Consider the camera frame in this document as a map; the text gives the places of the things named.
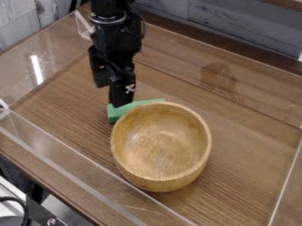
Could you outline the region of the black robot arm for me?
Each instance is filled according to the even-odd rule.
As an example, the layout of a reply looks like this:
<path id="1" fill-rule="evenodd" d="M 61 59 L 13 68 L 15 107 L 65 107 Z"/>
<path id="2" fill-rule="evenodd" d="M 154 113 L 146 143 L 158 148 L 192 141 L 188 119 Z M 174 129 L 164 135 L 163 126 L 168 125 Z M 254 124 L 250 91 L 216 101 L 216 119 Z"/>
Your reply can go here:
<path id="1" fill-rule="evenodd" d="M 115 108 L 132 102 L 136 90 L 134 57 L 142 49 L 144 21 L 132 10 L 134 1 L 91 0 L 90 65 L 96 87 L 110 87 Z"/>

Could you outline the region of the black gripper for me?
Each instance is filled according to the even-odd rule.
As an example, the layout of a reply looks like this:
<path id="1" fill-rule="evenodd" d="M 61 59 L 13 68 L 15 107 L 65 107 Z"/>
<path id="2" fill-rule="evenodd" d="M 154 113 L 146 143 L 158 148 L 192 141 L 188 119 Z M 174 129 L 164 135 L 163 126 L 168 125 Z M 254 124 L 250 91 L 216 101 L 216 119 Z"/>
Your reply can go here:
<path id="1" fill-rule="evenodd" d="M 134 12 L 122 12 L 114 16 L 92 12 L 90 20 L 95 26 L 88 49 L 94 81 L 98 88 L 110 87 L 110 103 L 119 108 L 134 101 L 134 57 L 142 49 L 144 21 Z"/>

